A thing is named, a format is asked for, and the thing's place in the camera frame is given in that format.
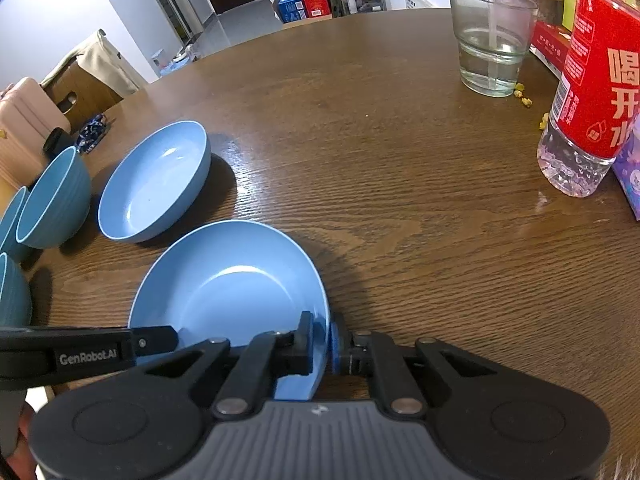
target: plastic bottle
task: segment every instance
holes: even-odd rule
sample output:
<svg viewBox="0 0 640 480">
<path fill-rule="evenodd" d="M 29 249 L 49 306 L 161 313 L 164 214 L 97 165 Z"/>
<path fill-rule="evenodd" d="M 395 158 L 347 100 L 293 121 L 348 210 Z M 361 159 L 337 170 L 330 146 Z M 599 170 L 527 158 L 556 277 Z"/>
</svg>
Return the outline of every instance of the plastic bottle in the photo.
<svg viewBox="0 0 640 480">
<path fill-rule="evenodd" d="M 571 49 L 538 164 L 570 196 L 593 193 L 640 112 L 640 14 L 621 0 L 577 0 Z"/>
<path fill-rule="evenodd" d="M 349 13 L 350 14 L 357 14 L 358 13 L 358 6 L 356 4 L 356 0 L 347 0 L 347 4 L 349 6 Z"/>
</svg>

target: blue box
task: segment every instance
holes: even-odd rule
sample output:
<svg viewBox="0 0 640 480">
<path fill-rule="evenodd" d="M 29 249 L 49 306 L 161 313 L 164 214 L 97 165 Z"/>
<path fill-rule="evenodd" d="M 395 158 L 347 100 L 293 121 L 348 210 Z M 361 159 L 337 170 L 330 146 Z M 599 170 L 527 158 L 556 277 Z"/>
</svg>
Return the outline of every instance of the blue box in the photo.
<svg viewBox="0 0 640 480">
<path fill-rule="evenodd" d="M 282 16 L 282 23 L 296 22 L 306 18 L 305 4 L 302 0 L 280 0 L 278 9 Z"/>
</svg>

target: human hand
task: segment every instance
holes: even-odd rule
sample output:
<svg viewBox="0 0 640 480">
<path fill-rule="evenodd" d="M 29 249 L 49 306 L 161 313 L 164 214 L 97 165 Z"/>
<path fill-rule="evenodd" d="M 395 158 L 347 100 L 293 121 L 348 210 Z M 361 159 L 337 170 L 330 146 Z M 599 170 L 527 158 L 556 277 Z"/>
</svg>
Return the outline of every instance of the human hand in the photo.
<svg viewBox="0 0 640 480">
<path fill-rule="evenodd" d="M 36 479 L 36 461 L 29 449 L 29 425 L 35 412 L 33 408 L 27 403 L 24 403 L 22 407 L 22 413 L 20 414 L 20 420 L 18 421 L 18 445 L 15 447 L 14 453 L 6 459 L 6 462 L 18 475 L 20 480 L 35 480 Z"/>
</svg>

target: tiled floor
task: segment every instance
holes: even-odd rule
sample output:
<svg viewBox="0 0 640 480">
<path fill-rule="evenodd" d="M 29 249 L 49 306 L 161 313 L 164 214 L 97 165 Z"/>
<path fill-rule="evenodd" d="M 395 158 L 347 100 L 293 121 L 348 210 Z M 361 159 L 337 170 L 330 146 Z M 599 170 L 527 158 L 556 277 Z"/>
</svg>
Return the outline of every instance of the tiled floor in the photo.
<svg viewBox="0 0 640 480">
<path fill-rule="evenodd" d="M 195 43 L 201 57 L 282 30 L 269 0 L 256 0 L 223 12 L 209 23 Z"/>
</svg>

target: blue plate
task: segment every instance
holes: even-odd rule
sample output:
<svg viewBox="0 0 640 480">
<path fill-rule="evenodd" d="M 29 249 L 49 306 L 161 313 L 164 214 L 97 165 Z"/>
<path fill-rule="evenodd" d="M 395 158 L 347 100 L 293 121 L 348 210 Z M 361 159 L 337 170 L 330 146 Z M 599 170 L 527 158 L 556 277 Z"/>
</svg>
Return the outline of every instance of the blue plate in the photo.
<svg viewBox="0 0 640 480">
<path fill-rule="evenodd" d="M 257 222 L 226 220 L 169 247 L 142 281 L 130 327 L 171 325 L 178 348 L 225 337 L 246 345 L 262 332 L 287 332 L 314 315 L 314 369 L 278 380 L 276 399 L 310 399 L 324 373 L 329 305 L 318 271 L 299 245 Z"/>
<path fill-rule="evenodd" d="M 111 175 L 98 207 L 98 225 L 111 240 L 143 242 L 180 218 L 202 189 L 209 137 L 201 124 L 179 121 L 140 142 Z"/>
</svg>

